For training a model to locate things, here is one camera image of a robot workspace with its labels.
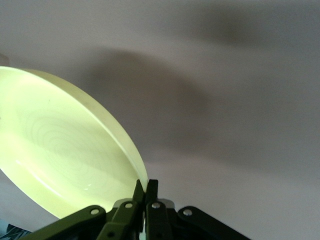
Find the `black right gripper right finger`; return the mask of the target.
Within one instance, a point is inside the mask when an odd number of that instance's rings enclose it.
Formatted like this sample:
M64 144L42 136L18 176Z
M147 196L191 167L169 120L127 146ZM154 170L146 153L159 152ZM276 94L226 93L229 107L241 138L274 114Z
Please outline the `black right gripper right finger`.
M149 180L145 193L146 240L250 240L197 207L176 211L171 200L158 198L158 185Z

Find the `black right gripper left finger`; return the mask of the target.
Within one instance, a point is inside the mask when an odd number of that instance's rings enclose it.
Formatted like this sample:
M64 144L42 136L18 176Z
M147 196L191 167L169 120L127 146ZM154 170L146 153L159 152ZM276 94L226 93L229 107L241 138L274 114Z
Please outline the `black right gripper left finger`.
M125 240L130 231L140 231L144 197L141 181L137 180L132 198L116 201L111 211L90 205L20 240Z

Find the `yellow round plate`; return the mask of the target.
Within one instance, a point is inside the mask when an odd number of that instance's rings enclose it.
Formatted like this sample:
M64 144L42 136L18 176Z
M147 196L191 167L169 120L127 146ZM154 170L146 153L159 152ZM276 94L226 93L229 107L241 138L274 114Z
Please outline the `yellow round plate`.
M55 75L0 66L0 170L57 218L109 211L148 184L143 160L118 121Z

